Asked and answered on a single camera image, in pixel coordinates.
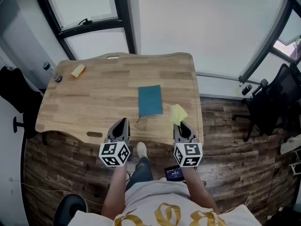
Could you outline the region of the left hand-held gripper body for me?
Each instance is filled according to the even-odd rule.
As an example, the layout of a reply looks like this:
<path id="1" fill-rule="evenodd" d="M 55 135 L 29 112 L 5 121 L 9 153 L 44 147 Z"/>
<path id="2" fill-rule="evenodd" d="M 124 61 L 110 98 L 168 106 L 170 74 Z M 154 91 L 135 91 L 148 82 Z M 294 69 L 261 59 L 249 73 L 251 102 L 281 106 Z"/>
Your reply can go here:
<path id="1" fill-rule="evenodd" d="M 114 138 L 107 136 L 99 150 L 99 158 L 107 167 L 120 167 L 128 160 L 131 152 L 129 149 L 130 137 Z"/>

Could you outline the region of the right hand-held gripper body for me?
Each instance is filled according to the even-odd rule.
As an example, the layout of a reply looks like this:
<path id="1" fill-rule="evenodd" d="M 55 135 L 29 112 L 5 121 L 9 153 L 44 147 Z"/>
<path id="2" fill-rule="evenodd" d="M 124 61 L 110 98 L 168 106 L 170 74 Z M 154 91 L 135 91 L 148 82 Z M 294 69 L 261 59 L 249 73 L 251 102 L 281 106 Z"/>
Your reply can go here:
<path id="1" fill-rule="evenodd" d="M 174 152 L 180 167 L 197 167 L 203 157 L 202 143 L 193 135 L 191 138 L 174 136 Z"/>

